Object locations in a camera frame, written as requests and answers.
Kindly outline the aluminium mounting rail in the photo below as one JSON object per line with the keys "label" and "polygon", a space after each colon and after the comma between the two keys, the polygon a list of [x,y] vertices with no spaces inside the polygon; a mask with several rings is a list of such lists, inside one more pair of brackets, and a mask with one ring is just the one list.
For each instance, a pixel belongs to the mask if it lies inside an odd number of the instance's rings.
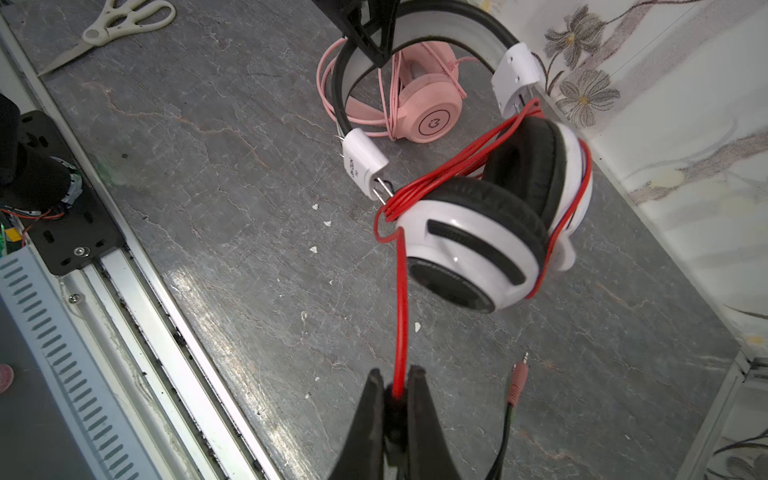
{"label": "aluminium mounting rail", "polygon": [[45,112],[124,245],[61,277],[33,246],[40,294],[14,320],[98,479],[276,479],[279,471],[165,288],[10,27],[2,92]]}

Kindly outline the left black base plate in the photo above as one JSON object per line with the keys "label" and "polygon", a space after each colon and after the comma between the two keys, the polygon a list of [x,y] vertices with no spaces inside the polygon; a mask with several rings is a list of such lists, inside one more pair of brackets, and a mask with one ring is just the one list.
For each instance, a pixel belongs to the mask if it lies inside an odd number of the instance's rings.
{"label": "left black base plate", "polygon": [[124,247],[123,233],[55,122],[41,111],[23,114],[19,138],[34,153],[64,162],[81,179],[80,195],[69,204],[52,208],[48,219],[22,221],[31,227],[29,239],[50,273],[66,275]]}

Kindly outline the white scissors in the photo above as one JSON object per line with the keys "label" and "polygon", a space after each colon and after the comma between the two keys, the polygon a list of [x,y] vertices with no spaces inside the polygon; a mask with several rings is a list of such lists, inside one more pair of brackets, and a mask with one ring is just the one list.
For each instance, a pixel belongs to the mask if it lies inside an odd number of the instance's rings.
{"label": "white scissors", "polygon": [[130,35],[149,33],[170,25],[177,10],[169,1],[106,1],[97,19],[81,34],[81,40],[37,73],[51,73],[89,51]]}

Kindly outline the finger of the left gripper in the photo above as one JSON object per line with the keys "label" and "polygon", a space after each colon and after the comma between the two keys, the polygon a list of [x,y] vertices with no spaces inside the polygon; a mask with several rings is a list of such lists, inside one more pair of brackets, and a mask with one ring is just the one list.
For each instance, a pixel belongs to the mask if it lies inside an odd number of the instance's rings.
{"label": "finger of the left gripper", "polygon": [[368,20],[363,20],[363,1],[313,0],[312,3],[376,66],[384,67],[393,53],[397,0],[368,1]]}

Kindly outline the pink headset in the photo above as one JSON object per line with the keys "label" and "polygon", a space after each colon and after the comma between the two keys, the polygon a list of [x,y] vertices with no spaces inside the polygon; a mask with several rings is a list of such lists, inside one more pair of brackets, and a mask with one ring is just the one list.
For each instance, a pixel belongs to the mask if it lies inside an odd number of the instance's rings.
{"label": "pink headset", "polygon": [[417,144],[438,140],[456,125],[466,98],[459,83],[460,65],[474,60],[458,58],[444,42],[410,45],[392,59],[389,87],[379,86],[382,107],[351,97],[347,117],[366,127],[370,137]]}

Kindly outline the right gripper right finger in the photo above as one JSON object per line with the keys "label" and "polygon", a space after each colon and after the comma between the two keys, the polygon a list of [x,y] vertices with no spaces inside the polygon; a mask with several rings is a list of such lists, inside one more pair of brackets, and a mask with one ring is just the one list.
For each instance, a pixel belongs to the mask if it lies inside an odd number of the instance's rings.
{"label": "right gripper right finger", "polygon": [[407,479],[460,479],[451,458],[423,367],[407,380]]}

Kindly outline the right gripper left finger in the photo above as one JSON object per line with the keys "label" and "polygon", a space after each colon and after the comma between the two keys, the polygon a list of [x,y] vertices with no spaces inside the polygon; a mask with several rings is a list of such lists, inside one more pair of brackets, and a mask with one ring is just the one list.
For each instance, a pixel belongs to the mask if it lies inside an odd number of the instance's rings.
{"label": "right gripper left finger", "polygon": [[372,369],[364,383],[346,441],[328,478],[381,480],[384,474],[385,387]]}

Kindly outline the white black headset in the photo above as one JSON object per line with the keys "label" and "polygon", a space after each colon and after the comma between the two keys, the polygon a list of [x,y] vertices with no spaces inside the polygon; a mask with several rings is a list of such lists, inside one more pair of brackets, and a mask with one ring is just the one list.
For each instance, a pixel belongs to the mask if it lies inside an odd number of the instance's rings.
{"label": "white black headset", "polygon": [[[398,307],[415,281],[455,305],[492,313],[536,294],[549,270],[575,261],[571,235],[591,199],[587,146],[546,119],[531,94],[542,71],[530,49],[499,21],[461,1],[399,2],[393,53],[376,67],[344,38],[317,73],[318,90],[341,136],[348,175],[395,226]],[[380,109],[392,59],[438,41],[486,66],[503,121],[454,158],[401,189],[381,174],[387,158],[367,128],[351,123],[351,97]]]}

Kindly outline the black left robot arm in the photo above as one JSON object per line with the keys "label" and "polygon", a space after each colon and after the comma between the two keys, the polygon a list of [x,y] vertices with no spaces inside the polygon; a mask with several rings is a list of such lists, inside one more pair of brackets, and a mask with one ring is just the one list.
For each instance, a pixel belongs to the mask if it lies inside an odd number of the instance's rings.
{"label": "black left robot arm", "polygon": [[[362,22],[360,1],[317,1],[318,8],[353,43],[367,48],[374,28],[393,22],[396,1],[372,1],[370,19]],[[99,16],[81,34],[79,42],[60,54],[41,73],[50,73],[85,53],[114,40],[149,33],[168,26],[177,14],[168,1],[124,1],[104,3]],[[72,204],[82,191],[72,167],[34,152],[16,138],[19,110],[7,98],[1,101],[1,195],[11,209],[22,210],[27,219],[51,218],[49,211]]]}

